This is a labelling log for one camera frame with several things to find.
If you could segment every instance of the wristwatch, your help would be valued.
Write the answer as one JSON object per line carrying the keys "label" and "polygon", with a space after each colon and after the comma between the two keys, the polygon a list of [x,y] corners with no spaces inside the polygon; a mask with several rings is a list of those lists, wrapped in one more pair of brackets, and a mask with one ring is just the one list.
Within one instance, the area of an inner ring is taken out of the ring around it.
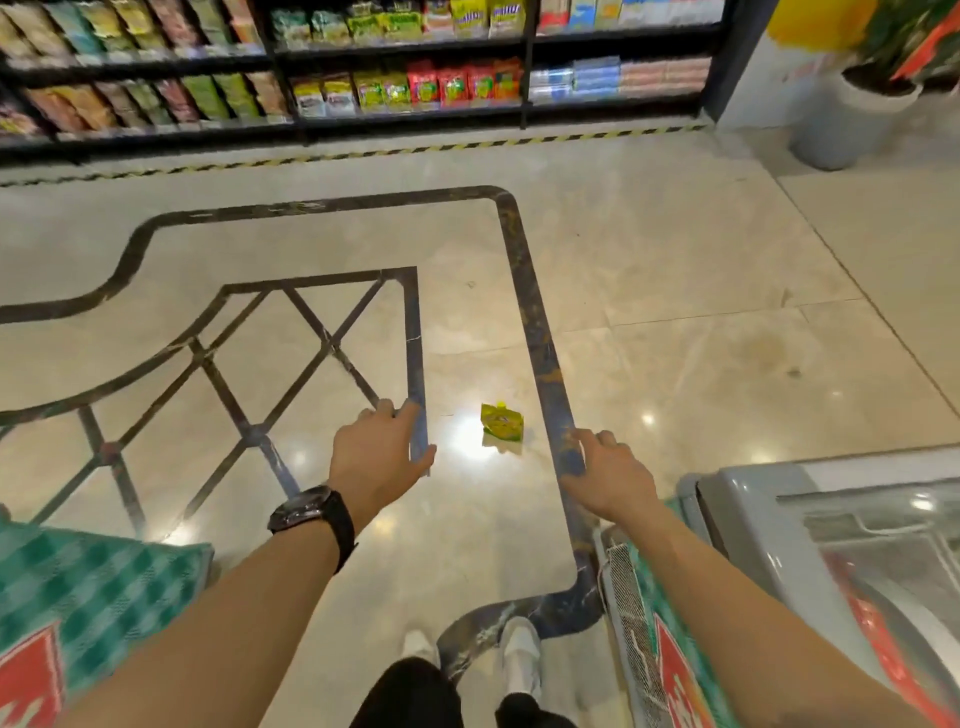
{"label": "wristwatch", "polygon": [[353,519],[340,494],[325,485],[308,488],[277,508],[270,516],[267,528],[271,533],[279,533],[308,521],[326,521],[330,524],[337,546],[340,547],[339,571],[356,548]]}

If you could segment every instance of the freezer glass lid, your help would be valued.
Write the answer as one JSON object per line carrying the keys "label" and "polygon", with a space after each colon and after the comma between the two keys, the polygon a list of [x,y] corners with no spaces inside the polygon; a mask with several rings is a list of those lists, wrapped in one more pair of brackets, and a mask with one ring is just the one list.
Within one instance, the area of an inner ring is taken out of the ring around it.
{"label": "freezer glass lid", "polygon": [[960,480],[782,498],[900,694],[960,728]]}

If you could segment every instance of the red logo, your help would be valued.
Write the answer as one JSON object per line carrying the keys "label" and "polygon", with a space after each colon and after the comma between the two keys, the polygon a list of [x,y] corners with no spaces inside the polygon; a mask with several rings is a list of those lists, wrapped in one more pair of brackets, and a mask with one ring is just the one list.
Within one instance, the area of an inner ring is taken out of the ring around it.
{"label": "red logo", "polygon": [[657,648],[660,665],[660,680],[666,693],[666,707],[674,728],[716,728],[707,699],[700,690],[693,670],[666,628],[660,615],[654,615],[657,623]]}
{"label": "red logo", "polygon": [[62,707],[63,664],[49,624],[0,655],[0,728],[48,728]]}

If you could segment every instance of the hand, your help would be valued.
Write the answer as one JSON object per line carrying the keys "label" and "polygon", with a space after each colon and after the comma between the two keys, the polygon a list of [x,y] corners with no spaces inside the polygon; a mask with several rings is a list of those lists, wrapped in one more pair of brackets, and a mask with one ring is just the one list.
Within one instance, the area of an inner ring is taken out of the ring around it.
{"label": "hand", "polygon": [[612,432],[594,435],[588,429],[574,429],[587,462],[583,475],[563,475],[560,484],[590,513],[621,523],[637,507],[659,505],[657,486],[630,446],[618,443]]}
{"label": "hand", "polygon": [[407,400],[394,417],[394,404],[380,400],[333,438],[329,486],[340,493],[360,533],[380,510],[409,491],[430,470],[437,446],[416,463],[410,461],[410,438],[420,406]]}

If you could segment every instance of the plant pot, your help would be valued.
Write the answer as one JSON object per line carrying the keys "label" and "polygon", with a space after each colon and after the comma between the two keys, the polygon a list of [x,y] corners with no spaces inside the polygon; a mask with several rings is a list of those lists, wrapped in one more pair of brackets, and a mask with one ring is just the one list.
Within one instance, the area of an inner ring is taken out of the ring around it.
{"label": "plant pot", "polygon": [[909,81],[869,89],[862,81],[869,74],[859,73],[864,70],[855,66],[831,76],[820,104],[794,128],[790,151],[804,164],[846,169],[879,147],[897,116],[920,96],[921,88]]}

